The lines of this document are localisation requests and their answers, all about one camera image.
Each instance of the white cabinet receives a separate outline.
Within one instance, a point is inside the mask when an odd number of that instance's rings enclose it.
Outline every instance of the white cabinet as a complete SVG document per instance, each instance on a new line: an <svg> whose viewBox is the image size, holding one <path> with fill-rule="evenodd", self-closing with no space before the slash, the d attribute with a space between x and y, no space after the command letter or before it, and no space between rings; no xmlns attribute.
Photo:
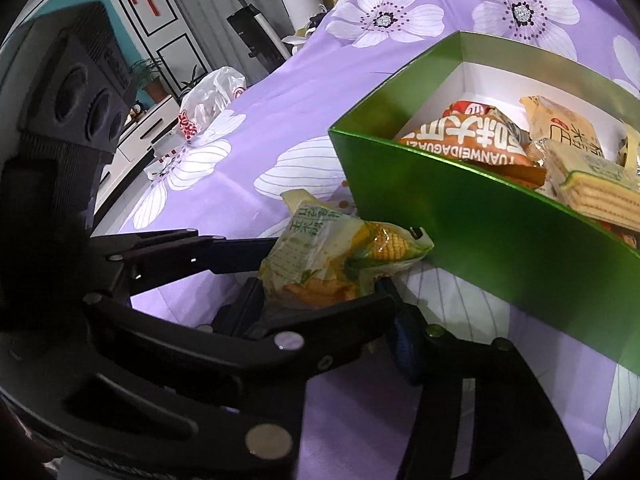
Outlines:
<svg viewBox="0 0 640 480"><path fill-rule="evenodd" d="M169 96L149 110L138 122L125 129L120 136L118 149L111 164L102 170L95 200L96 210L100 209L147 153L152 152L152 143L163 138L159 136L169 134L177 123L178 111L178 103Z"/></svg>

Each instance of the snack package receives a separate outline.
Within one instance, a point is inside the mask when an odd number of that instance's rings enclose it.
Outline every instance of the snack package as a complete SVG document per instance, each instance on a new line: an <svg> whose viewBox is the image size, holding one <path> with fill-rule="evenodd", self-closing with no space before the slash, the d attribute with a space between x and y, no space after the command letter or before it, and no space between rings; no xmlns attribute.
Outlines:
<svg viewBox="0 0 640 480"><path fill-rule="evenodd" d="M483 170L498 174L505 180L519 184L527 189L538 189L545 184L546 169L538 166L520 166L517 164L489 166L482 162L472 162L472 164Z"/></svg>
<svg viewBox="0 0 640 480"><path fill-rule="evenodd" d="M542 96L523 97L520 103L529 120L529 135L533 142L528 147L527 154L533 160L545 158L543 139L553 139L604 157L593 126L581 115Z"/></svg>
<svg viewBox="0 0 640 480"><path fill-rule="evenodd" d="M559 202L590 218L640 231L640 178L553 139L546 149L546 168Z"/></svg>
<svg viewBox="0 0 640 480"><path fill-rule="evenodd" d="M640 134L625 124L626 137L620 142L616 162L623 166L627 173L640 176Z"/></svg>
<svg viewBox="0 0 640 480"><path fill-rule="evenodd" d="M204 76L182 99L177 126L154 144L156 160L145 168L149 180L162 173L180 152L185 140L206 130L231 101L241 96L245 86L244 76L230 66Z"/></svg>
<svg viewBox="0 0 640 480"><path fill-rule="evenodd" d="M304 190L282 196L294 213L260 266L268 308L322 308L371 294L375 279L406 270L433 248L422 229L416 239L393 224L340 213Z"/></svg>
<svg viewBox="0 0 640 480"><path fill-rule="evenodd" d="M451 115L487 115L493 114L500 118L500 122L507 125L507 129L510 133L518 139L518 142L522 147L525 147L531 142L529 132L521 129L510 118L503 114L497 107L491 105L485 105L475 101L456 101L443 111L443 117L449 117Z"/></svg>
<svg viewBox="0 0 640 480"><path fill-rule="evenodd" d="M490 166L533 165L520 144L520 140L527 137L526 133L497 108L458 101L443 115L406 134L398 142L425 152Z"/></svg>
<svg viewBox="0 0 640 480"><path fill-rule="evenodd" d="M610 224L609 222L603 222L601 220L597 220L597 222L602 226L604 230L615 234L628 246L633 247L634 249L638 248L639 235L637 232L631 231L630 229L625 229L623 227L620 227L619 225Z"/></svg>

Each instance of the drawer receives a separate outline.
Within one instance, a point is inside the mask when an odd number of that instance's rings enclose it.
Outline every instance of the drawer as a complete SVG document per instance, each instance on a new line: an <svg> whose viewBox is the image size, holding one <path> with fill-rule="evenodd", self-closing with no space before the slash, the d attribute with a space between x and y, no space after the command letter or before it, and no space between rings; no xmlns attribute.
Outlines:
<svg viewBox="0 0 640 480"><path fill-rule="evenodd" d="M132 167L133 164L129 162L129 159L127 159L120 150L116 150L111 164L105 166L102 170L102 178L100 180L100 186L98 186L98 195L95 200L96 209L102 205L102 202L104 202L104 200L110 195L111 191L113 191Z"/></svg>
<svg viewBox="0 0 640 480"><path fill-rule="evenodd" d="M151 148L154 140L167 126L175 121L180 107L172 98L153 108L118 146L131 162L139 161Z"/></svg>

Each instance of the vacuum cleaner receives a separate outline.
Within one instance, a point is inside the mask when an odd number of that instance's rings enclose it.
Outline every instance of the vacuum cleaner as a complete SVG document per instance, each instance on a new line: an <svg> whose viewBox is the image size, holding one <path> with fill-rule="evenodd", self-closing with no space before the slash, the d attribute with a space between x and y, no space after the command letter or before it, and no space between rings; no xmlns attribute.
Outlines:
<svg viewBox="0 0 640 480"><path fill-rule="evenodd" d="M226 20L255 57L271 73L291 57L287 47L260 10L246 0L238 0L242 8Z"/></svg>

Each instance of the bed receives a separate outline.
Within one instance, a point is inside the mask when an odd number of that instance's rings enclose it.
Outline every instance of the bed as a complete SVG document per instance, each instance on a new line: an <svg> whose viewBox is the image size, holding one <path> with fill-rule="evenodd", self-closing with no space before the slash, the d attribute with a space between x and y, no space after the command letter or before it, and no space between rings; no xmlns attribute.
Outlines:
<svg viewBox="0 0 640 480"><path fill-rule="evenodd" d="M615 0L341 1L299 53L178 150L122 231L190 227L227 238L277 236L288 221L280 193L300 187L353 212L328 127L456 30L527 41L640 98L640 44ZM135 297L134 307L197 326L211 321L243 279L199 274ZM458 337L510 338L561 415L585 476L603 462L640 406L638 376L425 262L396 281L405 301ZM298 478L395 478L418 397L419 389L403 381L385 349L314 378L307 388ZM468 461L471 391L465 402L454 475Z"/></svg>

